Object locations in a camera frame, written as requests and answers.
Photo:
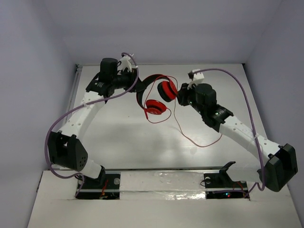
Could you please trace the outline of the red black headphones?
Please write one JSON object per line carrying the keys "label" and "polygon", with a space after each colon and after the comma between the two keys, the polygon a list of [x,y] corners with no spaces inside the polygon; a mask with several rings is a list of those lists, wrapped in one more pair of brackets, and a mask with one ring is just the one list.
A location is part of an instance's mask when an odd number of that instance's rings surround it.
{"label": "red black headphones", "polygon": [[143,90],[136,93],[136,101],[146,118],[149,115],[161,115],[168,111],[163,103],[169,103],[178,96],[177,80],[172,76],[153,74],[143,81]]}

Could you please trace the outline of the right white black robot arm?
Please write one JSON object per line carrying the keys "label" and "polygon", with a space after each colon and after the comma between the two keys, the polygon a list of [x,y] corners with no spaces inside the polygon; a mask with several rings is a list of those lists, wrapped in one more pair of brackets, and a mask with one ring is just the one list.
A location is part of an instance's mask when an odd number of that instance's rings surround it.
{"label": "right white black robot arm", "polygon": [[217,94],[211,85],[183,83],[177,99],[180,105],[194,108],[208,127],[232,139],[259,161],[256,168],[232,168],[234,162],[227,163],[219,175],[223,186],[229,187],[238,180],[260,182],[269,190],[279,192],[298,172],[295,148],[254,133],[230,110],[217,103]]}

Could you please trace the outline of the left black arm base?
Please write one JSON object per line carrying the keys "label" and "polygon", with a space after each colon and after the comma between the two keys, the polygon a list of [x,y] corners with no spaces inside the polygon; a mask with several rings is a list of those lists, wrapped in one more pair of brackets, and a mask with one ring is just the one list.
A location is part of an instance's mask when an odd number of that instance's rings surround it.
{"label": "left black arm base", "polygon": [[93,184],[87,178],[76,198],[80,200],[119,200],[120,177],[119,173],[106,173],[105,181],[101,185]]}

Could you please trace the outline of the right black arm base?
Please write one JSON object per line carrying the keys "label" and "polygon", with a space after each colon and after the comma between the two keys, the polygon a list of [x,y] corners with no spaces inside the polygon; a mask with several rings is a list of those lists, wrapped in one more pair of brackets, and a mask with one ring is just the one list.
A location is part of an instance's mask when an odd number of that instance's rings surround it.
{"label": "right black arm base", "polygon": [[200,186],[205,188],[206,199],[249,199],[247,183],[233,181],[228,176],[228,169],[235,163],[235,161],[230,161],[218,172],[203,175]]}

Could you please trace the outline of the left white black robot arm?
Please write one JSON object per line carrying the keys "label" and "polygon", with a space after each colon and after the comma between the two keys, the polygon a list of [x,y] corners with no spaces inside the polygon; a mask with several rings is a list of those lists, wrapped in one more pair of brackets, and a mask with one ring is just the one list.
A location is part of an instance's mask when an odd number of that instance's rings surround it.
{"label": "left white black robot arm", "polygon": [[103,166],[94,162],[82,144],[82,139],[99,110],[108,100],[115,99],[115,90],[125,93],[135,90],[139,80],[138,66],[133,56],[122,53],[120,60],[104,58],[100,71],[85,89],[80,105],[69,112],[70,118],[56,132],[49,129],[45,142],[48,165],[59,165],[89,178],[95,187],[105,184]]}

